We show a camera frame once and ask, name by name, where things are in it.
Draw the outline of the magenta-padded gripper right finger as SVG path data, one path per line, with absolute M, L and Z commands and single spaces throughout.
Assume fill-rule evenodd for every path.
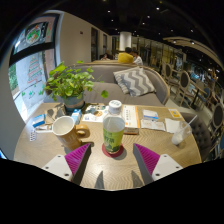
M 137 143 L 133 144 L 133 154 L 145 185 L 182 169 L 168 154 L 159 155 Z

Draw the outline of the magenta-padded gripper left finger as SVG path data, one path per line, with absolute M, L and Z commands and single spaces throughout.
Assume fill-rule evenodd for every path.
M 71 151 L 67 155 L 56 155 L 46 165 L 43 170 L 48 171 L 65 180 L 80 185 L 88 159 L 91 155 L 91 144 L 85 144 Z

